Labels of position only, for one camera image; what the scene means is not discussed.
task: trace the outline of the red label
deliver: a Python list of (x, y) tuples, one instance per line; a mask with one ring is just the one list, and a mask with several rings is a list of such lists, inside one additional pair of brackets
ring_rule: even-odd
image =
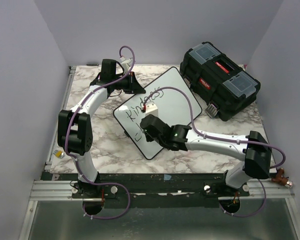
[(200, 77), (200, 83), (202, 83), (202, 85), (205, 86), (206, 89), (208, 89), (208, 90), (211, 89), (210, 85), (205, 80), (203, 80), (203, 78), (201, 78), (201, 77)]
[(223, 71), (225, 71), (225, 73), (229, 73), (229, 71), (227, 70), (227, 69), (225, 69), (225, 67), (224, 66), (222, 66), (219, 62), (215, 62), (215, 64), (219, 67), (219, 68), (221, 68)]

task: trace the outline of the toolbox lid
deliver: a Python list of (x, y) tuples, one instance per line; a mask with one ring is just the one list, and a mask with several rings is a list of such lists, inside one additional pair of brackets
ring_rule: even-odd
[(225, 81), (223, 85), (238, 98), (243, 94), (245, 94), (245, 97), (247, 98), (257, 91), (255, 86), (258, 85), (258, 83), (244, 71), (241, 71), (236, 76)]
[(201, 43), (193, 47), (189, 54), (200, 64), (204, 64), (206, 61), (213, 59), (215, 56), (218, 56), (221, 53), (209, 43)]

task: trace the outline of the white board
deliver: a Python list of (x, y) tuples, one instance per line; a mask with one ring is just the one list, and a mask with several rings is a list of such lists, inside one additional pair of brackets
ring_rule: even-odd
[[(113, 111), (115, 119), (123, 127), (125, 133), (148, 160), (154, 158), (163, 147), (155, 141), (146, 141), (146, 136), (140, 128), (140, 122), (145, 117), (141, 109), (143, 108), (144, 100), (151, 92), (168, 86), (180, 89), (187, 95), (192, 105), (194, 118), (201, 114), (202, 108), (175, 67), (171, 67), (148, 84), (144, 88), (146, 90), (145, 94), (132, 96)], [(153, 101), (156, 104), (159, 118), (169, 126), (177, 124), (188, 125), (191, 122), (188, 102), (178, 91), (172, 89), (161, 90), (156, 92), (149, 101)]]

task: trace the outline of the black border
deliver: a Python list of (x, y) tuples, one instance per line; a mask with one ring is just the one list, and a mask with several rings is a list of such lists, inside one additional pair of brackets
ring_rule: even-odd
[[(185, 86), (190, 90), (190, 92), (192, 93), (194, 99), (196, 100), (196, 102), (198, 103), (198, 105), (199, 105), (200, 108), (201, 108), (201, 112), (198, 114), (198, 116), (195, 116), (195, 117), (193, 118), (193, 120), (195, 120), (197, 117), (199, 117), (199, 116), (202, 114), (202, 107), (201, 107), (200, 103), (198, 102), (198, 100), (196, 99), (194, 93), (193, 93), (193, 92), (191, 91), (191, 89), (188, 87), (188, 85), (187, 85), (185, 79), (182, 77), (181, 73), (179, 72), (179, 70), (178, 70), (175, 66), (170, 67), (167, 71), (165, 71), (164, 73), (162, 73), (160, 76), (158, 76), (158, 77), (157, 77), (156, 79), (154, 79), (152, 82), (150, 82), (149, 84), (147, 84), (146, 86), (144, 86), (144, 88), (148, 87), (150, 84), (152, 84), (155, 80), (157, 80), (158, 78), (160, 78), (163, 74), (165, 74), (166, 72), (168, 72), (170, 69), (176, 69), (176, 70), (177, 70), (177, 72), (180, 74), (182, 80), (184, 81)], [(126, 131), (126, 129), (124, 128), (124, 126), (121, 125), (121, 123), (119, 122), (119, 120), (116, 118), (116, 116), (115, 116), (115, 110), (117, 110), (118, 108), (120, 108), (123, 104), (125, 104), (127, 101), (129, 101), (131, 98), (133, 98), (135, 95), (136, 95), (136, 94), (134, 94), (133, 96), (131, 96), (130, 98), (128, 98), (126, 101), (124, 101), (123, 103), (121, 103), (121, 104), (120, 104), (118, 107), (116, 107), (116, 109), (114, 109), (113, 112), (112, 112), (113, 117), (114, 117), (115, 120), (119, 123), (119, 125), (123, 128), (124, 132), (127, 132), (127, 131)], [(147, 160), (152, 160), (155, 156), (157, 156), (157, 155), (164, 149), (164, 147), (161, 148), (161, 150), (158, 151), (156, 155), (154, 155), (152, 158), (149, 159), (149, 158), (147, 158), (147, 157), (144, 155), (144, 153), (140, 150), (140, 148), (139, 148), (138, 145), (135, 143), (135, 141), (133, 141), (133, 139), (132, 139), (130, 136), (128, 136), (128, 137), (131, 139), (131, 141), (134, 143), (134, 145), (139, 149), (139, 151), (142, 153), (142, 155), (144, 156), (144, 158), (147, 159)]]

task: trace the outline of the black toolbox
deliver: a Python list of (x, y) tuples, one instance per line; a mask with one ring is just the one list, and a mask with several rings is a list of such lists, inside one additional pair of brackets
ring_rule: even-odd
[(203, 42), (184, 55), (180, 73), (190, 88), (208, 105), (211, 118), (228, 121), (257, 98), (260, 82), (246, 73), (210, 42)]

